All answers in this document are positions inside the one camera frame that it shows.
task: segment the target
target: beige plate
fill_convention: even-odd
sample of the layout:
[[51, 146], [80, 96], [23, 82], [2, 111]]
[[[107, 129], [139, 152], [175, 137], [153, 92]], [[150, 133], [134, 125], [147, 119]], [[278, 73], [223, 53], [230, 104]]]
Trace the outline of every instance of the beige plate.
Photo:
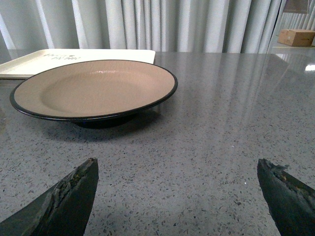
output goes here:
[[11, 93], [18, 111], [53, 120], [126, 116], [168, 99], [176, 77], [164, 68], [129, 60], [98, 60], [57, 67], [30, 77]]

